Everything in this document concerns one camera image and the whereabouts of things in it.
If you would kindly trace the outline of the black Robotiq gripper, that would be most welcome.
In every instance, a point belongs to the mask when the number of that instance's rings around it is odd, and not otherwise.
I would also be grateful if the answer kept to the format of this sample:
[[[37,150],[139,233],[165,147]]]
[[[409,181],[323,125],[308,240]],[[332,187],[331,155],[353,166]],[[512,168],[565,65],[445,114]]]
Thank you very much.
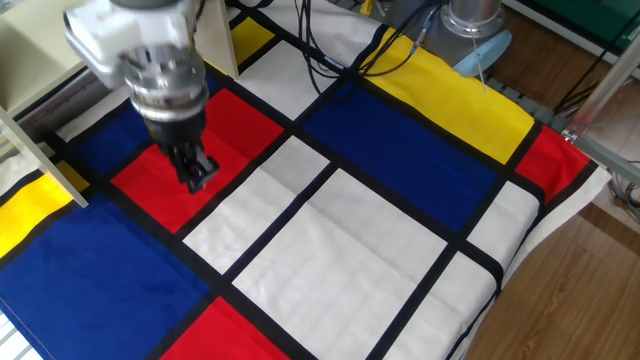
[[[177,121],[144,119],[151,138],[161,146],[169,146],[168,158],[176,170],[178,182],[186,185],[191,194],[204,188],[219,170],[218,163],[207,157],[200,144],[206,128],[206,115],[200,111],[192,117]],[[187,153],[177,145],[189,144]]]

